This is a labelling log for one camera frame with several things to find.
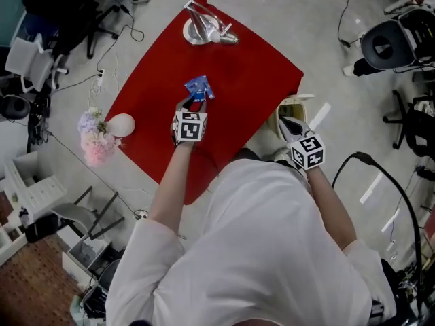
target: table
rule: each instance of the table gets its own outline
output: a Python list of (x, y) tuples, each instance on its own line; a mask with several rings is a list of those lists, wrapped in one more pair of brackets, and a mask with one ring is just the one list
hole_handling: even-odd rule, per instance
[(113, 103), (106, 120), (128, 113), (136, 121), (121, 151), (160, 183), (174, 146), (170, 127), (176, 104), (188, 96), (184, 84), (206, 75), (215, 94), (207, 102), (207, 130), (193, 152), (185, 204), (193, 203), (259, 129), (278, 104), (296, 94), (303, 72), (273, 46), (235, 19), (217, 14), (240, 38), (235, 46), (193, 46), (183, 35), (182, 10), (146, 52)]

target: person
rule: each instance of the person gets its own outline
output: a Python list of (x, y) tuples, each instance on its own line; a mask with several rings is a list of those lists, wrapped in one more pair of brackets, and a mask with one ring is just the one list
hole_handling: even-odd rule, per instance
[[(418, 5), (429, 5), (430, 7), (435, 9), (435, 0), (414, 0), (411, 1), (411, 4), (418, 4)], [(358, 39), (361, 39), (364, 36), (363, 33), (358, 35)], [(384, 45), (383, 46), (383, 50), (380, 52), (380, 56), (382, 56), (382, 54), (386, 54), (389, 52), (389, 48), (388, 45)], [(355, 62), (355, 64), (353, 65), (348, 65), (346, 67), (343, 68), (343, 73), (346, 76), (363, 76), (363, 75), (371, 75), (373, 73), (380, 73), (383, 70), (380, 69), (376, 69), (374, 67), (372, 67), (370, 64), (368, 64), (367, 60), (365, 60), (364, 58), (359, 59)]]
[(396, 314), (379, 254), (357, 239), (318, 166), (308, 184), (288, 161), (242, 149), (184, 252), (177, 234), (193, 149), (175, 148), (149, 217), (135, 224), (109, 288), (108, 326), (365, 326)]

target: gray floor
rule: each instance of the gray floor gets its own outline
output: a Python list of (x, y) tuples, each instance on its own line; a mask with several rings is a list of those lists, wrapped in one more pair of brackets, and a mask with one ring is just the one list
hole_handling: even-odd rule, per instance
[[(145, 40), (142, 43), (134, 42), (128, 30), (125, 30), (116, 46), (101, 62), (106, 69), (106, 78), (104, 89), (95, 101), (104, 114), (115, 100), (118, 87), (122, 87), (141, 57), (186, 1), (151, 0), (147, 6), (133, 8), (135, 27), (145, 32)], [(342, 161), (355, 151), (371, 154), (403, 187), (406, 187), (415, 166), (426, 164), (427, 158), (416, 157), (406, 143), (399, 151), (393, 150), (392, 142), (398, 127), (382, 122), (382, 116), (396, 108), (392, 89), (401, 90), (409, 98), (415, 95), (416, 89), (410, 82), (410, 75), (396, 75), (388, 71), (365, 78), (343, 76), (343, 66), (360, 57), (356, 48), (350, 51), (343, 49), (336, 37), (338, 19), (346, 0), (208, 1), (259, 34), (304, 71), (300, 93), (316, 95), (306, 105), (309, 120), (326, 103), (330, 106), (317, 127), (327, 146), (327, 162), (323, 170), (330, 180)], [(341, 37), (355, 39), (359, 32), (385, 20), (383, 8), (390, 3), (389, 0), (351, 0), (343, 18)], [(128, 16), (120, 14), (120, 19), (114, 24), (115, 29), (120, 30), (123, 24), (130, 22)], [(97, 60), (111, 43), (110, 37), (100, 37), (95, 58), (91, 61), (86, 59), (85, 45), (77, 47), (68, 59), (70, 74), (61, 79), (61, 87), (96, 73)], [(49, 121), (50, 130), (81, 158), (83, 153), (76, 126), (80, 115), (87, 109), (91, 83), (92, 80), (56, 93), (52, 99), (52, 117)], [(266, 151), (271, 143), (256, 136), (250, 144)], [(40, 150), (46, 168), (59, 176), (71, 199), (89, 185), (95, 187), (90, 200), (93, 204), (104, 203), (111, 196), (111, 191), (54, 139), (50, 139)], [(132, 209), (148, 206), (157, 188), (156, 183), (120, 151), (106, 165), (94, 171), (116, 188)], [(382, 229), (394, 214), (399, 193), (385, 177), (381, 177), (366, 201), (363, 204), (360, 202), (377, 175), (376, 169), (352, 161), (338, 180), (336, 190), (355, 223), (358, 236), (379, 250), (386, 259), (397, 254), (398, 258), (392, 263), (398, 267), (412, 254), (409, 251), (412, 243), (411, 220), (404, 202), (401, 202), (394, 224), (393, 239), (396, 242), (389, 248), (392, 224), (384, 232)], [(411, 180), (408, 194), (414, 190), (411, 200), (420, 217), (425, 213), (418, 209), (418, 205), (431, 188), (430, 183), (419, 181), (416, 176)], [(185, 208), (181, 233), (187, 237), (187, 240), (182, 241), (186, 247), (197, 238), (212, 191), (213, 184), (192, 206)], [(120, 248), (126, 244), (135, 220), (121, 202), (116, 203), (116, 211), (126, 217), (124, 225), (111, 233), (115, 246)]]

